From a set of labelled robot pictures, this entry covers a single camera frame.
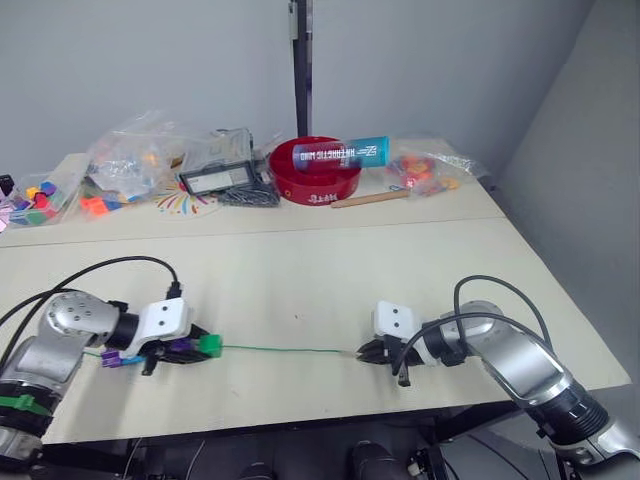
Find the plastic bag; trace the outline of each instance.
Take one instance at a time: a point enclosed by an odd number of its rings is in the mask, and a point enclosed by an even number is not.
[[[169,120],[162,111],[149,111],[104,134],[87,151],[87,174],[103,191],[121,201],[150,197],[168,175],[171,164],[211,134]]]
[[[477,161],[456,153],[438,137],[394,138],[392,158],[385,168],[391,190],[409,189],[418,196],[455,190],[487,175]]]

